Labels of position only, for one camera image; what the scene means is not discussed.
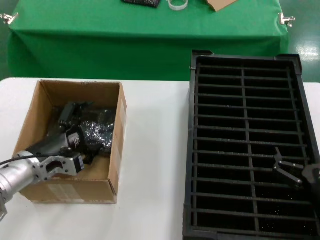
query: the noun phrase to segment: label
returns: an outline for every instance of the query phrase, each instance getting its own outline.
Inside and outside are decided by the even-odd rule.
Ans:
[[[85,165],[81,155],[79,156],[79,163],[80,163],[81,170],[83,170],[85,168]]]
[[[116,173],[118,174],[118,177],[120,177],[120,172],[121,172],[121,156],[120,156],[120,152],[119,152],[119,148],[117,144],[114,144],[112,147],[114,147],[114,153],[115,155],[113,157],[115,157],[115,164],[116,164]]]
[[[123,136],[125,135],[125,130],[126,130],[126,110],[125,110],[125,105],[124,101],[121,99],[121,107],[120,107],[120,119],[122,123],[122,128],[123,128]]]
[[[80,195],[71,184],[48,184],[48,188],[59,200],[66,202],[84,203]]]

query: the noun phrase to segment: green table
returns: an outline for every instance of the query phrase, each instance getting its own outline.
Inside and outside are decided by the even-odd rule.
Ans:
[[[192,50],[275,56],[288,51],[279,0],[205,0],[173,11],[120,0],[20,0],[10,25],[14,77],[188,81]]]

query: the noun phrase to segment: open cardboard box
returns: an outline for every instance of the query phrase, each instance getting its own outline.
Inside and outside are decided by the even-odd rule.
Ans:
[[[119,82],[71,82],[41,80],[24,121],[14,154],[42,140],[53,107],[68,102],[94,102],[98,108],[115,108],[110,157],[97,156],[77,176],[60,175],[30,185],[20,193],[34,203],[116,203],[121,171],[127,102]]]

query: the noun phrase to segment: black grid tray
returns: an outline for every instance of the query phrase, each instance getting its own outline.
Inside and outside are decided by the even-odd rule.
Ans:
[[[273,174],[319,162],[298,55],[201,55],[191,61],[185,240],[318,239],[303,191]]]

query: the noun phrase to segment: robotic arm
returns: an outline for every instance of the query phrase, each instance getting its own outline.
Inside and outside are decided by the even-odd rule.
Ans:
[[[83,103],[68,103],[59,119],[61,132],[48,136],[10,160],[0,162],[0,221],[7,214],[5,204],[31,184],[50,180],[56,174],[76,176],[91,164],[101,144],[87,146],[82,129],[72,125],[72,116],[79,114]]]

